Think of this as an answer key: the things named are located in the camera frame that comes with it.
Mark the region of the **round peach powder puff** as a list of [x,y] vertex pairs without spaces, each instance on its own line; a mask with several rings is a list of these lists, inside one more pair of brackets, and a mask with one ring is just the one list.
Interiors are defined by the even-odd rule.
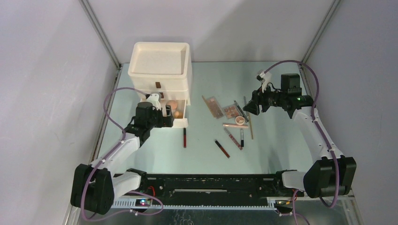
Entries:
[[175,111],[178,107],[178,102],[176,100],[169,100],[166,105],[169,105],[172,111]]

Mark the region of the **white bottom drawer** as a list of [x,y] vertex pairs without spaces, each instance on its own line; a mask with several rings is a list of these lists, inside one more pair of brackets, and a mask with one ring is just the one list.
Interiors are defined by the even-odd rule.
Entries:
[[186,128],[186,100],[162,100],[150,94],[136,107],[134,124],[145,128]]

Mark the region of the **white drawer organizer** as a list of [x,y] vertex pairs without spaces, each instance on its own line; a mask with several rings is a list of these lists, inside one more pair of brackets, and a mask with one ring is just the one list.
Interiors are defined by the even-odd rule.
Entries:
[[135,43],[128,75],[138,90],[160,92],[164,99],[191,104],[193,73],[188,43]]

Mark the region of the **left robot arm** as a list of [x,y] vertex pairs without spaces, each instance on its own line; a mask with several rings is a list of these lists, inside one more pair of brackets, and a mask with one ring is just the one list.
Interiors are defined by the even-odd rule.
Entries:
[[115,176],[118,166],[136,152],[150,137],[153,128],[170,128],[174,117],[172,107],[154,101],[138,103],[135,116],[122,129],[115,146],[90,164],[80,164],[74,172],[70,203],[81,210],[105,215],[118,198],[130,191],[143,195],[148,182],[141,174],[128,169]]

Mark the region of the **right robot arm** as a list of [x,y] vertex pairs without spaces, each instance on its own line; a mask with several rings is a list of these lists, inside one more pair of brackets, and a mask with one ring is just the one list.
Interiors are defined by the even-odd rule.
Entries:
[[313,107],[313,98],[302,94],[300,76],[281,75],[278,89],[273,87],[271,76],[270,72],[257,75],[261,87],[252,92],[252,98],[243,110],[259,115],[272,106],[282,108],[299,127],[313,160],[307,172],[282,171],[281,178],[273,183],[274,192],[285,196],[293,188],[305,191],[311,198],[349,194],[357,164],[333,143]]

